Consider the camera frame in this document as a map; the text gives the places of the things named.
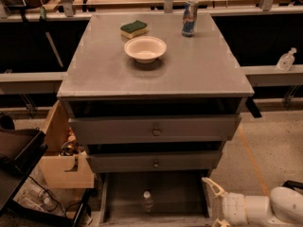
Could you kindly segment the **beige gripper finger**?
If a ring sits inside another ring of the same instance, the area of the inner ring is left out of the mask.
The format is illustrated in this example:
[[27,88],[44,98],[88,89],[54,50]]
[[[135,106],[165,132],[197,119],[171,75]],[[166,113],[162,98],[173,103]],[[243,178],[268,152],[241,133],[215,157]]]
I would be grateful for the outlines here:
[[213,222],[212,227],[231,227],[225,219],[219,220],[218,218]]
[[227,192],[218,183],[214,182],[210,178],[203,177],[202,181],[211,188],[215,198],[223,198],[227,195]]

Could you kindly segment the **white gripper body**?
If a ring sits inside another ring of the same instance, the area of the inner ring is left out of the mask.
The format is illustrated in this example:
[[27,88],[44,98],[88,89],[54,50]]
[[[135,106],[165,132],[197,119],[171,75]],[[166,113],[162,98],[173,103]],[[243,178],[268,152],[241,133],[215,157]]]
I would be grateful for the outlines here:
[[232,225],[247,223],[245,207],[245,197],[242,194],[227,193],[223,197],[223,216]]

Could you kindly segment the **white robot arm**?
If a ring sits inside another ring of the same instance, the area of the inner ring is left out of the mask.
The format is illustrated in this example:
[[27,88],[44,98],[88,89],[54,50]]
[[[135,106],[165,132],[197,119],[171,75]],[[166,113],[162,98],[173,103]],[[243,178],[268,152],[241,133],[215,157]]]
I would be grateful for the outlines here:
[[210,178],[203,177],[216,198],[221,199],[223,218],[216,219],[212,227],[302,227],[303,183],[286,181],[272,189],[270,196],[246,196],[226,192]]

